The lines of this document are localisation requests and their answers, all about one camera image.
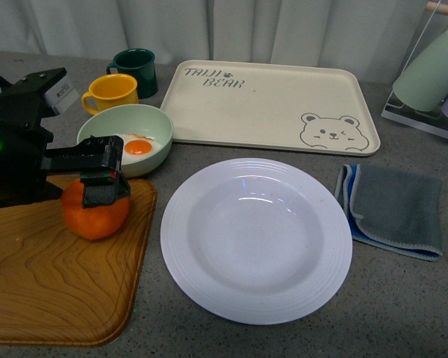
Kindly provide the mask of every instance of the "mug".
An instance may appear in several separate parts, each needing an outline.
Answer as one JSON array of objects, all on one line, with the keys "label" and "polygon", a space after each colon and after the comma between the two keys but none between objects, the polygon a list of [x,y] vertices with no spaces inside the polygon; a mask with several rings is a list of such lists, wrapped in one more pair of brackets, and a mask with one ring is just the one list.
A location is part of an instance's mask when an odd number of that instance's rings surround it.
[{"label": "mug", "polygon": [[[81,103],[84,109],[90,114],[98,114],[102,110],[121,104],[139,103],[137,97],[137,81],[130,75],[115,73],[95,79],[82,95]],[[98,109],[91,107],[88,99],[93,98]]]},{"label": "mug", "polygon": [[121,51],[106,68],[110,74],[115,68],[118,73],[125,73],[137,80],[138,98],[148,98],[158,91],[156,80],[155,54],[145,48],[132,48]]},{"label": "mug", "polygon": [[448,96],[448,30],[429,44],[393,83],[393,93],[414,110],[434,110]]}]

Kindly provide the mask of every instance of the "egg white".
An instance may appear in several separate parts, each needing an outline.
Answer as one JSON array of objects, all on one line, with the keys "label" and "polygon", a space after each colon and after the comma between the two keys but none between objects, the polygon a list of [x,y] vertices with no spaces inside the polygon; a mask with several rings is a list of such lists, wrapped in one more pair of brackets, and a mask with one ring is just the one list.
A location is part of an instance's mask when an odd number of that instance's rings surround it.
[{"label": "egg white", "polygon": [[[122,150],[122,159],[121,159],[121,164],[131,164],[131,163],[136,163],[137,161],[146,159],[147,157],[151,157],[154,153],[156,153],[157,151],[159,151],[163,146],[161,144],[159,144],[158,142],[156,142],[156,140],[154,138],[151,138],[149,136],[147,137],[143,137],[139,134],[114,134],[115,136],[119,136],[122,138],[123,142],[125,143],[123,145],[123,150]],[[147,141],[149,144],[151,144],[151,151],[149,151],[148,153],[144,153],[144,154],[130,154],[125,150],[125,145],[126,143],[132,141],[132,140],[145,140]]]}]

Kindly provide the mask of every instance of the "bowl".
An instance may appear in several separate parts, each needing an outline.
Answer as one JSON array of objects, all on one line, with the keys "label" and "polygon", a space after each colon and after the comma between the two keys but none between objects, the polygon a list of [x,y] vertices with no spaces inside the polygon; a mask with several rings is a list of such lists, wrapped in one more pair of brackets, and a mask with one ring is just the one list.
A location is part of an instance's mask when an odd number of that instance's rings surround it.
[{"label": "bowl", "polygon": [[171,149],[173,128],[171,118],[159,108],[147,104],[124,104],[103,110],[88,119],[76,140],[79,143],[90,136],[137,134],[156,141],[158,145],[153,145],[151,154],[143,156],[143,159],[130,162],[129,155],[123,154],[122,173],[132,178],[148,174],[166,159]]}]

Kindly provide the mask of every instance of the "dark green mug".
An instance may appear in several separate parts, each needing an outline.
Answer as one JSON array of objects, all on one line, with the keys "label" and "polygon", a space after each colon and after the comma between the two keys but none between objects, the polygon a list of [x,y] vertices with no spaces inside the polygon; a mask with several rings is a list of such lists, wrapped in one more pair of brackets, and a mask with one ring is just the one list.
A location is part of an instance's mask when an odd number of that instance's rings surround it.
[{"label": "dark green mug", "polygon": [[131,48],[117,54],[106,68],[110,74],[115,68],[119,73],[133,76],[137,81],[138,98],[148,98],[158,91],[155,54],[145,48]]}]

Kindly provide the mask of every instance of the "mandarin orange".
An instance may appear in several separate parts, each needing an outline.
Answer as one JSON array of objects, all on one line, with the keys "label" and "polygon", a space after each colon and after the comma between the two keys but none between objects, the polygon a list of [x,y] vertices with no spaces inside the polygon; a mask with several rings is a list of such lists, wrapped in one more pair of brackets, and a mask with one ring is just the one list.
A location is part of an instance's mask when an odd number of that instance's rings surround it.
[{"label": "mandarin orange", "polygon": [[84,185],[77,179],[63,191],[61,208],[66,226],[88,240],[103,239],[116,233],[128,217],[131,206],[129,196],[112,205],[83,208],[83,190]]}]

